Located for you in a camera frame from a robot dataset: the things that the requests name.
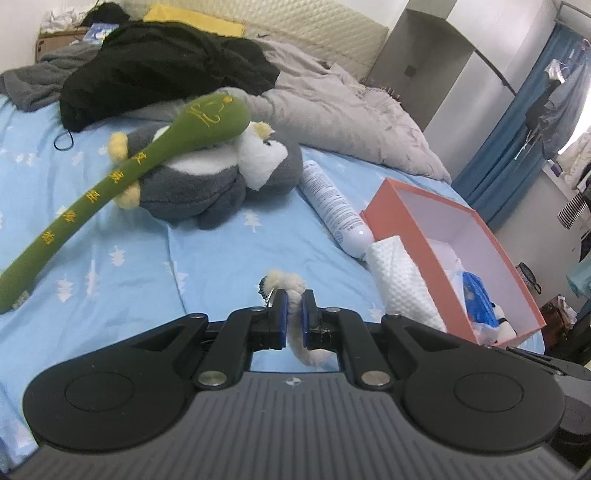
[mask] orange box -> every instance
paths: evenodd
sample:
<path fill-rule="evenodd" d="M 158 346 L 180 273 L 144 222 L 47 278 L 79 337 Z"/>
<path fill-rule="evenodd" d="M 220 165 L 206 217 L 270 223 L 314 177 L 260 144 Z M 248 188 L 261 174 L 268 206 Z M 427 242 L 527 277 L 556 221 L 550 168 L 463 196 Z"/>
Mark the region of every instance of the orange box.
<path fill-rule="evenodd" d="M 480 216 L 471 208 L 406 183 L 386 179 L 361 216 L 376 241 L 398 235 L 417 264 L 447 331 L 477 343 L 470 320 L 429 241 L 449 244 L 463 268 L 478 275 L 492 302 L 498 303 L 519 345 L 545 326 L 544 318 L 511 260 Z"/>

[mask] black jacket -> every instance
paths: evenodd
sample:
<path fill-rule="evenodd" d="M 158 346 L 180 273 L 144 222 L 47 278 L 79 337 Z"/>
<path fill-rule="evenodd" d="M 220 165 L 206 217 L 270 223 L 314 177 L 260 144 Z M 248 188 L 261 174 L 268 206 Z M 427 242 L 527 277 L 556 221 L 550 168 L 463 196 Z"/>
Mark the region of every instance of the black jacket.
<path fill-rule="evenodd" d="M 113 31 L 96 57 L 68 77 L 61 121 L 79 132 L 110 116 L 220 87 L 260 95 L 274 87 L 278 75 L 251 40 L 176 22 L 132 22 Z"/>

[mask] dark gray towel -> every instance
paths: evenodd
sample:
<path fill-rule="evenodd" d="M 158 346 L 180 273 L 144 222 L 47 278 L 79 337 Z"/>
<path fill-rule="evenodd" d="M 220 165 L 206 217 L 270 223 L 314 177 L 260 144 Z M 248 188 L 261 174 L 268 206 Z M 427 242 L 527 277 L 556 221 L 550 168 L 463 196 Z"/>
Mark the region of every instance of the dark gray towel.
<path fill-rule="evenodd" d="M 99 51 L 99 45 L 79 41 L 51 50 L 35 65 L 7 70 L 0 75 L 0 93 L 19 110 L 34 112 L 57 102 L 66 79 Z"/>

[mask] gray blanket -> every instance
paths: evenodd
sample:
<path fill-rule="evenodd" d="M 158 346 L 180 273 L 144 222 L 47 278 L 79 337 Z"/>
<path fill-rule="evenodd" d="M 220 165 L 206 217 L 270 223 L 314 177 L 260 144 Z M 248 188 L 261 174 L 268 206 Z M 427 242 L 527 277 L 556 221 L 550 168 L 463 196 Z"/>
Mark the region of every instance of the gray blanket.
<path fill-rule="evenodd" d="M 281 70 L 275 88 L 261 96 L 224 89 L 248 104 L 253 121 L 275 125 L 303 145 L 451 182 L 417 124 L 386 92 L 361 85 L 336 64 L 325 68 L 292 45 L 257 42 Z M 129 116 L 170 121 L 183 105 L 152 105 Z"/>
<path fill-rule="evenodd" d="M 0 75 L 0 93 L 8 95 L 19 110 L 34 112 L 57 102 L 66 78 L 94 58 L 98 45 L 78 42 L 47 52 L 39 63 Z"/>

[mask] blue curtain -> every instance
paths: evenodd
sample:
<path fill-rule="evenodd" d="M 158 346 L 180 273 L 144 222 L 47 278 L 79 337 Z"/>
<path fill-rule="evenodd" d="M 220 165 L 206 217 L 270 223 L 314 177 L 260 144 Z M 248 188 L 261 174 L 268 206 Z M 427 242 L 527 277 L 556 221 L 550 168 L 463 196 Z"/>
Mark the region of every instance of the blue curtain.
<path fill-rule="evenodd" d="M 583 38 L 562 25 L 556 25 L 534 68 L 509 105 L 505 115 L 452 183 L 453 188 L 496 230 L 517 207 L 533 185 L 545 162 L 542 142 L 536 142 L 514 159 L 527 136 L 525 113 L 544 93 L 552 59 L 574 71 L 584 57 Z"/>

